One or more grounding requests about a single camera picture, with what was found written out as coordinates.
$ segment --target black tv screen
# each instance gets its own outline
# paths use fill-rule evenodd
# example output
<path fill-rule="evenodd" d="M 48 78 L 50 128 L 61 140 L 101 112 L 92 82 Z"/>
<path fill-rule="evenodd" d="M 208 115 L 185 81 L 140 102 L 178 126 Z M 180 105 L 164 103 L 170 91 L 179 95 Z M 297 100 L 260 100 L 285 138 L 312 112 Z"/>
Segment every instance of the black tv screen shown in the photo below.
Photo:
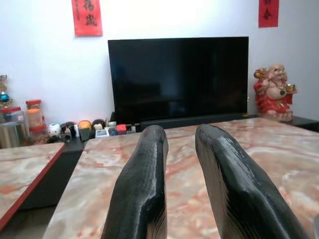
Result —
<path fill-rule="evenodd" d="M 248 41 L 109 40 L 117 122 L 246 113 Z"/>

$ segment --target red paper banner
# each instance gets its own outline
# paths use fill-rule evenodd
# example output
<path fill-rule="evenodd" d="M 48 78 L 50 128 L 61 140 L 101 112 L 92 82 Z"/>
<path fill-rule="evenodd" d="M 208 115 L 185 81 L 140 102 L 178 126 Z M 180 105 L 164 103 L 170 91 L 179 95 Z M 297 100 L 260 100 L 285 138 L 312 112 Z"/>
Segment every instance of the red paper banner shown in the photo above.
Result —
<path fill-rule="evenodd" d="M 278 27 L 279 0 L 259 0 L 259 27 Z"/>
<path fill-rule="evenodd" d="M 102 36 L 99 0 L 72 0 L 76 36 Z"/>

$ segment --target red jar lid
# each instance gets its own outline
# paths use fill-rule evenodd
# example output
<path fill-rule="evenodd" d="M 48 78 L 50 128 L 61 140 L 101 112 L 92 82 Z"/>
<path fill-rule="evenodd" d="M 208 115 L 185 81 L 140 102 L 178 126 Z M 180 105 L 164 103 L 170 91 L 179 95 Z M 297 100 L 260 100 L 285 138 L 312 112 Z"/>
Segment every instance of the red jar lid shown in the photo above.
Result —
<path fill-rule="evenodd" d="M 10 108 L 4 108 L 0 110 L 0 113 L 12 113 L 12 112 L 17 112 L 21 111 L 21 108 L 16 106 L 16 107 L 10 107 Z"/>
<path fill-rule="evenodd" d="M 34 106 L 34 105 L 39 105 L 41 103 L 41 100 L 31 100 L 31 101 L 26 101 L 25 103 L 28 106 Z"/>
<path fill-rule="evenodd" d="M 41 126 L 38 126 L 38 127 L 29 127 L 29 131 L 31 133 L 39 133 L 41 131 L 45 131 L 46 130 L 46 125 L 41 125 Z"/>

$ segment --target pink marble surface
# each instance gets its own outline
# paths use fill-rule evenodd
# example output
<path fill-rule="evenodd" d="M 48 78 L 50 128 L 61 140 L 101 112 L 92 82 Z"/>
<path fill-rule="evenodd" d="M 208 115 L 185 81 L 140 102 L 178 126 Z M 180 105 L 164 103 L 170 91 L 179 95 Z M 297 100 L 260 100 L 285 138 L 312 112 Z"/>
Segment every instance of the pink marble surface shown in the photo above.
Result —
<path fill-rule="evenodd" d="M 58 158 L 64 143 L 0 149 L 0 230 Z"/>
<path fill-rule="evenodd" d="M 216 123 L 269 174 L 313 238 L 319 213 L 319 134 L 266 119 Z M 219 239 L 195 148 L 196 126 L 167 129 L 168 239 Z M 99 239 L 115 181 L 139 134 L 87 143 L 45 239 Z"/>

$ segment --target white wall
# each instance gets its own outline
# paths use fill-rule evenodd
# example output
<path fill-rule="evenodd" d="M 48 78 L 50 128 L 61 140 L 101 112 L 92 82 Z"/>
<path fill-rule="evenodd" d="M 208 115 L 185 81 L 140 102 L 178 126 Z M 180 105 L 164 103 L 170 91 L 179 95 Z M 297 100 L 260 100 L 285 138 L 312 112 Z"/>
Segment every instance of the white wall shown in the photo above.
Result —
<path fill-rule="evenodd" d="M 319 120 L 318 0 L 280 0 L 279 28 L 258 28 L 257 0 L 100 0 L 103 37 L 74 36 L 71 0 L 10 0 L 0 7 L 0 74 L 17 105 L 43 99 L 48 122 L 114 110 L 108 39 L 249 36 L 249 112 L 256 68 L 284 63 L 295 114 Z"/>

